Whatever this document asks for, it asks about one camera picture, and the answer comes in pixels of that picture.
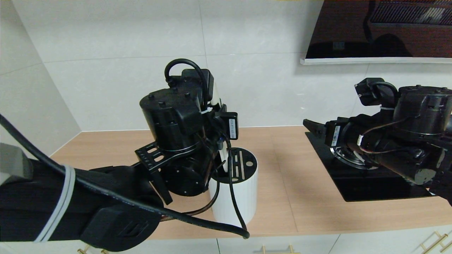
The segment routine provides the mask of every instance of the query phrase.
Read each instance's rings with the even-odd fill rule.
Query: countertop
[[[251,236],[323,235],[399,230],[452,224],[452,207],[439,197],[345,202],[308,141],[302,126],[240,128],[232,145],[250,150],[259,163],[258,206]],[[79,169],[137,162],[134,150],[153,141],[150,131],[82,132],[52,157]],[[172,194],[168,208],[203,207],[208,193]],[[209,210],[200,218],[213,220]],[[162,222],[151,239],[236,237],[180,221]]]

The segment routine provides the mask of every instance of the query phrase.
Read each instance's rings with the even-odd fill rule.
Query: black cooktop
[[[369,201],[430,197],[423,186],[411,185],[391,170],[356,169],[336,159],[330,148],[312,133],[306,136],[345,201]]]

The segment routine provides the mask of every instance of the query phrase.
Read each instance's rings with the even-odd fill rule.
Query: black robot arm
[[[368,168],[384,166],[407,181],[452,201],[452,90],[408,86],[381,78],[355,85],[363,105],[381,105],[368,116],[337,118],[304,126],[331,148],[346,148]]]
[[[170,69],[179,63],[194,69],[170,76]],[[169,88],[140,101],[155,141],[135,151],[138,162],[131,166],[81,170],[59,165],[0,115],[1,125],[37,158],[27,158],[18,147],[0,145],[0,241],[80,239],[97,248],[124,251],[170,219],[248,238],[244,224],[239,228],[193,217],[215,202],[219,185],[201,209],[181,213],[164,208],[164,203],[172,202],[170,192],[196,196],[207,191],[217,171],[231,172],[232,163],[223,165],[232,157],[230,140],[238,138],[237,113],[227,112],[209,70],[176,59],[165,68],[165,79]],[[71,178],[73,184],[66,188]],[[232,189],[231,196],[236,206]],[[67,208],[59,205],[61,200],[70,201]]]

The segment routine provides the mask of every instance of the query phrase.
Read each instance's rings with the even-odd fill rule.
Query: cabinet
[[[294,253],[328,254],[339,235],[301,235],[242,238],[219,238],[218,248],[221,254],[260,254]]]
[[[121,254],[219,254],[213,239],[146,240]]]
[[[6,254],[80,254],[78,249],[84,249],[86,244],[82,241],[54,241],[35,244],[32,242],[3,243]],[[106,254],[101,249],[90,247],[86,254]],[[186,239],[186,240],[146,240],[122,252],[109,252],[109,254],[219,254],[216,239]]]
[[[50,241],[46,243],[7,242],[4,244],[13,250],[10,251],[12,254],[79,254],[77,250],[86,247],[86,244],[79,240]],[[90,249],[87,254],[101,254],[100,249],[94,251],[94,249]]]
[[[421,244],[429,247],[438,239],[435,231],[440,235],[451,234],[452,226],[341,234],[330,254],[422,254],[424,250]],[[443,244],[446,245],[451,240],[452,236],[446,237]],[[440,254],[441,249],[438,245],[429,254]],[[443,254],[452,254],[452,248]]]

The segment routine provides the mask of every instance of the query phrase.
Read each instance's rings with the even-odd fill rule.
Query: cabinet handle
[[[77,253],[78,254],[87,254],[86,252],[88,251],[89,247],[90,247],[89,245],[86,245],[86,247],[84,249],[78,249]]]
[[[433,248],[435,248],[435,247],[438,246],[438,245],[441,245],[442,249],[440,250],[440,252],[442,253],[442,252],[446,251],[446,250],[450,247],[450,245],[452,245],[452,242],[451,242],[451,243],[448,243],[446,246],[444,246],[444,244],[442,243],[442,241],[443,241],[444,239],[446,239],[446,237],[448,237],[447,234],[440,235],[440,234],[438,233],[438,231],[435,231],[435,234],[436,234],[436,236],[438,237],[438,240],[436,240],[434,243],[432,243],[432,245],[430,245],[429,247],[426,248],[426,247],[424,246],[424,244],[421,244],[421,247],[424,249],[424,251],[422,252],[422,254],[427,254],[427,253],[429,253],[431,250],[433,250]]]
[[[448,244],[446,244],[446,246],[444,246],[444,245],[442,245],[441,244],[441,246],[443,247],[439,252],[440,253],[444,253],[447,249],[449,249],[450,248],[450,246],[452,246],[452,241],[450,241]]]
[[[300,252],[293,252],[293,247],[292,245],[289,245],[290,248],[290,252],[285,252],[285,253],[272,253],[272,254],[301,254]],[[262,246],[262,254],[266,254],[265,253],[265,246]]]

